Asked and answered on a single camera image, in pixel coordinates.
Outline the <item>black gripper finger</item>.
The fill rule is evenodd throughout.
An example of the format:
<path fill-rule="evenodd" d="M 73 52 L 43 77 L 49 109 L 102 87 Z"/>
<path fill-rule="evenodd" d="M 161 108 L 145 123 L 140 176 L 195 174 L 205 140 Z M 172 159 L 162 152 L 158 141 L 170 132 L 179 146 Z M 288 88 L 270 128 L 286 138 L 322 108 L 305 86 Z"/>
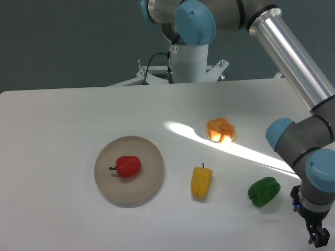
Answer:
<path fill-rule="evenodd" d="M 323 247 L 328 244 L 329 231 L 323 228 L 322 225 L 308 225 L 307 230 L 309 232 L 309 244 L 314 244 L 315 247 Z"/>

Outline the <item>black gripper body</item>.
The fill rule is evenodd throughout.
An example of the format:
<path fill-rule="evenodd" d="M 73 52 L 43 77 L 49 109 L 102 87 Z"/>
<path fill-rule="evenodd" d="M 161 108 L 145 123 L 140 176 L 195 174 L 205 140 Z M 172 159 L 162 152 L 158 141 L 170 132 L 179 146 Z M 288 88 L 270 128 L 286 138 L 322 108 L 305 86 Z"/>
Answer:
<path fill-rule="evenodd" d="M 294 206 L 293 211 L 305 219 L 306 228 L 308 225 L 322 225 L 323 219 L 326 218 L 333 205 L 333 202 L 324 205 L 310 202 L 301 192 L 300 185 L 292 188 L 290 196 Z"/>

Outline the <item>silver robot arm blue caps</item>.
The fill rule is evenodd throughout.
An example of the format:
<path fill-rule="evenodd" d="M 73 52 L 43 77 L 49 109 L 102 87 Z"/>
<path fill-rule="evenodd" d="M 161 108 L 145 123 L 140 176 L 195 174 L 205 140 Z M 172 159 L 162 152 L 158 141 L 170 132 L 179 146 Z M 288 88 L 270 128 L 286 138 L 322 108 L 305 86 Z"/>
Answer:
<path fill-rule="evenodd" d="M 170 83 L 209 82 L 221 74 L 207 69 L 208 45 L 218 30 L 240 29 L 256 37 L 311 116 L 281 118 L 267 129 L 272 149 L 301 179 L 291 190 L 294 211 L 305 219 L 309 243 L 326 246 L 322 221 L 334 204 L 334 87 L 315 64 L 273 1 L 140 1 L 148 25 L 161 24 L 170 41 Z"/>

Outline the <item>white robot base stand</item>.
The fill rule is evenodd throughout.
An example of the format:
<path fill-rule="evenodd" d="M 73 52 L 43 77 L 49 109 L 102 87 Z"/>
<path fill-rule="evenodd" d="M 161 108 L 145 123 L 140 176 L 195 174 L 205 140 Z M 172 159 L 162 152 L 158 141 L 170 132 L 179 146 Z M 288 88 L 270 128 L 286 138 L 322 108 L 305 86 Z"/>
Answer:
<path fill-rule="evenodd" d="M 167 58 L 166 66 L 152 65 L 155 56 Z M 230 62 L 220 59 L 215 65 L 207 65 L 208 45 L 190 47 L 171 44 L 167 53 L 153 54 L 147 65 L 138 60 L 136 77 L 114 84 L 114 86 L 167 85 L 179 83 L 207 83 L 226 80 L 226 69 Z"/>

